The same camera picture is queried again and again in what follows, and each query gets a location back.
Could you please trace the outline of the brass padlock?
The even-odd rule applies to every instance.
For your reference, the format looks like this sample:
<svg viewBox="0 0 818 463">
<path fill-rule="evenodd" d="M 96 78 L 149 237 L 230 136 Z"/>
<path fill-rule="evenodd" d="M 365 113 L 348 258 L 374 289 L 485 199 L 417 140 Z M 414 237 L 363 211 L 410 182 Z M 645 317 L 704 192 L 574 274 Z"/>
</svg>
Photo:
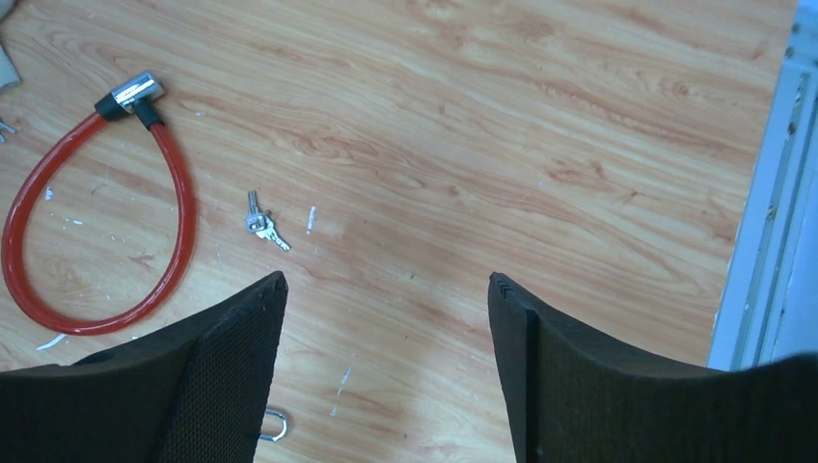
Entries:
<svg viewBox="0 0 818 463">
<path fill-rule="evenodd" d="M 289 431 L 289 420 L 286 412 L 274 408 L 264 410 L 264 421 L 259 439 L 266 442 L 278 442 L 285 438 Z"/>
</svg>

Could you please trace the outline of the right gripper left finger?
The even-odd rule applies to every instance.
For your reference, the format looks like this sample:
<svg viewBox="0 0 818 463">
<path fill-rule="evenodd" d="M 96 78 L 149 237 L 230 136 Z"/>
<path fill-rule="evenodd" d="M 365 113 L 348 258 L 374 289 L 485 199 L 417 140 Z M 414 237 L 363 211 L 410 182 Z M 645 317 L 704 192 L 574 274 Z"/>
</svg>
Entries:
<svg viewBox="0 0 818 463">
<path fill-rule="evenodd" d="M 5 462 L 250 462 L 288 287 L 232 297 L 71 365 L 1 375 Z"/>
</svg>

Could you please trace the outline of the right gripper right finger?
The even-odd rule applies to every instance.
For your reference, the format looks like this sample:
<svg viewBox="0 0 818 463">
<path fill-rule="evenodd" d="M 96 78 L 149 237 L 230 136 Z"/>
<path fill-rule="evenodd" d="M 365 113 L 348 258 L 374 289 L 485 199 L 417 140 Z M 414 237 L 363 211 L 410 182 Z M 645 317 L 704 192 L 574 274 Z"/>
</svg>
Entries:
<svg viewBox="0 0 818 463">
<path fill-rule="evenodd" d="M 725 372 L 563 313 L 503 273 L 488 315 L 520 462 L 813 462 L 817 358 Z"/>
</svg>

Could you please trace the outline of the silver key with ring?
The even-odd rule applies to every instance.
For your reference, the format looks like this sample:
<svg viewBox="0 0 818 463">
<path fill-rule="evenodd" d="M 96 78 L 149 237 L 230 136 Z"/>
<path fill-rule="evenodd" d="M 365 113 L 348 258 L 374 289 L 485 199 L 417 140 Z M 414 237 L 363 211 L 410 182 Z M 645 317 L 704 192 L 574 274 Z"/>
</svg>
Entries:
<svg viewBox="0 0 818 463">
<path fill-rule="evenodd" d="M 273 219 L 259 207 L 258 196 L 255 190 L 247 193 L 248 214 L 245 219 L 245 229 L 247 232 L 259 238 L 269 240 L 276 244 L 284 252 L 289 252 L 291 247 L 278 234 Z"/>
</svg>

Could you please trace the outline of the small padlock keys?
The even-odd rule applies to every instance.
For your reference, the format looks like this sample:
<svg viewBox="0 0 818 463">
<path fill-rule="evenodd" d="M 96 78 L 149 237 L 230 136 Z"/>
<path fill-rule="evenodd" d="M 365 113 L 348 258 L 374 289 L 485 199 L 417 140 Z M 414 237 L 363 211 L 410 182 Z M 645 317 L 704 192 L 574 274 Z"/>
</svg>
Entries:
<svg viewBox="0 0 818 463">
<path fill-rule="evenodd" d="M 16 130 L 11 125 L 6 124 L 3 120 L 0 120 L 0 143 L 6 144 L 7 143 L 7 136 L 9 134 L 15 134 Z"/>
</svg>

